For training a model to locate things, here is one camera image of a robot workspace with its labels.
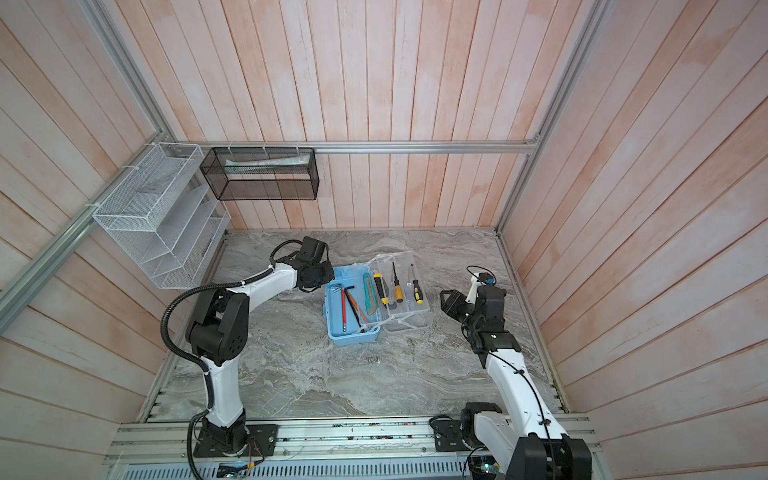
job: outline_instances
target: gray marble tabletop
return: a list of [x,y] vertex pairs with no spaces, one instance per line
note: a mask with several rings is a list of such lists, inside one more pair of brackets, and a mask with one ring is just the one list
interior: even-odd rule
[[[466,402],[501,396],[469,349],[458,322],[440,311],[440,290],[465,292],[471,264],[493,270],[508,291],[506,329],[521,344],[529,372],[551,409],[558,409],[494,232],[470,230],[323,230],[234,233],[214,281],[239,280],[263,270],[270,251],[304,235],[329,244],[334,266],[410,250],[422,278],[434,325],[419,333],[382,332],[377,341],[337,347],[323,316],[323,290],[281,293],[250,314],[240,361],[240,397],[249,418],[455,414]],[[180,360],[161,390],[150,421],[186,420],[204,408],[200,370]]]

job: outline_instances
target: white mesh organizer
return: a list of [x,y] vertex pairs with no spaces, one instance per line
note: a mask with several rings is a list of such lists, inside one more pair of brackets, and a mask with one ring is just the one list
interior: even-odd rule
[[198,145],[157,144],[94,214],[160,288],[200,285],[229,224],[207,185],[188,187],[202,160]]

